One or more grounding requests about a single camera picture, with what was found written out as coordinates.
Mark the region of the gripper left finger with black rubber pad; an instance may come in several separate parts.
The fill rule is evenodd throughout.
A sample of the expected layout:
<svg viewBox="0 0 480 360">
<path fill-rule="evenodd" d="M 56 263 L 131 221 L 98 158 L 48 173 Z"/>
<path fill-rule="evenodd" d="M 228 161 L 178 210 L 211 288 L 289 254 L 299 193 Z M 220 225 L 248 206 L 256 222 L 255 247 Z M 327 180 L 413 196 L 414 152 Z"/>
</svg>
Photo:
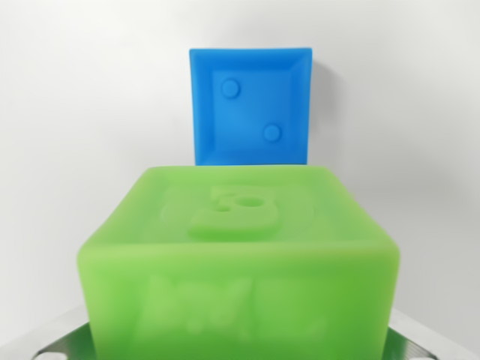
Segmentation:
<svg viewBox="0 0 480 360">
<path fill-rule="evenodd" d="M 96 359 L 86 307 L 69 310 L 1 347 L 1 359 Z"/>
</svg>

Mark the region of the gripper right finger with black rubber pad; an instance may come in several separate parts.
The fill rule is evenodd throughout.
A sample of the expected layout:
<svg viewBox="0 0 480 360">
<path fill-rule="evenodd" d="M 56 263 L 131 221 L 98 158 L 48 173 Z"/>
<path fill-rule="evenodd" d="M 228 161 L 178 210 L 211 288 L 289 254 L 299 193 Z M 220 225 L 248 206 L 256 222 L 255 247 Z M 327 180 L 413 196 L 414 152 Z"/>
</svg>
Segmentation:
<svg viewBox="0 0 480 360">
<path fill-rule="evenodd" d="M 391 303 L 382 359 L 479 359 L 479 355 Z"/>
</svg>

